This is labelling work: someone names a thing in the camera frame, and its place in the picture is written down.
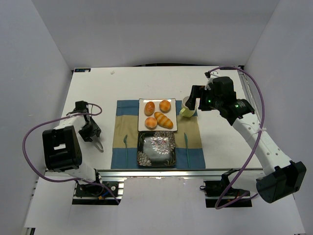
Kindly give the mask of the metal tongs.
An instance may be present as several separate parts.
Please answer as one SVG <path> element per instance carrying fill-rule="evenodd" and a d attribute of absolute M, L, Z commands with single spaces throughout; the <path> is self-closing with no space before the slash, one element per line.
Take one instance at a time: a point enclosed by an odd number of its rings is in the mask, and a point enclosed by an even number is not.
<path fill-rule="evenodd" d="M 100 139 L 97 137 L 97 136 L 95 136 L 95 137 L 93 137 L 93 144 L 94 144 L 94 146 L 100 151 L 100 152 L 104 152 L 104 148 L 103 148 L 103 145 L 102 145 L 102 143 L 101 143 L 101 141 L 100 141 Z"/>

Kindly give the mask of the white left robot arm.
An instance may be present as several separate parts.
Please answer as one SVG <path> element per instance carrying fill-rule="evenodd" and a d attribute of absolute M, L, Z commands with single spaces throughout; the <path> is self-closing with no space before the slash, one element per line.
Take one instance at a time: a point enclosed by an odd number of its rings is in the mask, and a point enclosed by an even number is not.
<path fill-rule="evenodd" d="M 94 143 L 96 148 L 103 152 L 100 134 L 100 127 L 89 113 L 89 104 L 85 101 L 75 102 L 75 108 L 68 113 L 68 118 L 42 134 L 47 169 L 78 178 L 82 184 L 100 183 L 97 170 L 83 161 L 77 137 L 79 135 L 83 141 Z"/>

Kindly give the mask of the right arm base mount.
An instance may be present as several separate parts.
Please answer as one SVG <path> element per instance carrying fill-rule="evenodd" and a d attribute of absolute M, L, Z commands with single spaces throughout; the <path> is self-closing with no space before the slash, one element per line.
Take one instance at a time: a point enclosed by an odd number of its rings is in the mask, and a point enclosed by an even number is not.
<path fill-rule="evenodd" d="M 203 183 L 199 186 L 200 191 L 205 195 L 205 206 L 206 208 L 215 208 L 215 204 L 218 201 L 219 196 L 226 188 L 225 183 L 222 182 L 222 171 L 216 170 L 202 170 L 200 173 L 203 174 Z M 225 196 L 222 198 L 219 206 L 223 206 L 233 200 L 242 197 L 240 200 L 227 206 L 227 208 L 251 208 L 252 200 L 250 197 L 252 194 L 249 191 L 242 189 L 231 188 Z"/>

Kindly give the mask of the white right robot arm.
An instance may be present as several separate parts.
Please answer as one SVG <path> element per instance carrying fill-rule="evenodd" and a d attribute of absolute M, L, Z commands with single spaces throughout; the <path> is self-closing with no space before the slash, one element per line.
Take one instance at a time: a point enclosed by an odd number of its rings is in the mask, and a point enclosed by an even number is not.
<path fill-rule="evenodd" d="M 210 79 L 205 86 L 192 86 L 186 107 L 194 110 L 197 99 L 200 99 L 200 110 L 219 111 L 220 116 L 241 134 L 263 169 L 263 173 L 238 169 L 224 173 L 221 179 L 224 190 L 256 192 L 267 203 L 273 203 L 300 189 L 306 167 L 287 156 L 261 127 L 250 103 L 236 97 L 231 78 L 217 77 Z"/>

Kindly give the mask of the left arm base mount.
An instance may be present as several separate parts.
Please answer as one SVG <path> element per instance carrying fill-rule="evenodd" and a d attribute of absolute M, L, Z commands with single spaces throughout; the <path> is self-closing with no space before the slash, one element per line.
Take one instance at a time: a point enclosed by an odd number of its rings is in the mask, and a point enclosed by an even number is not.
<path fill-rule="evenodd" d="M 72 198 L 73 205 L 117 206 L 122 199 L 124 182 L 127 178 L 106 176 L 102 173 L 104 187 L 76 183 Z"/>

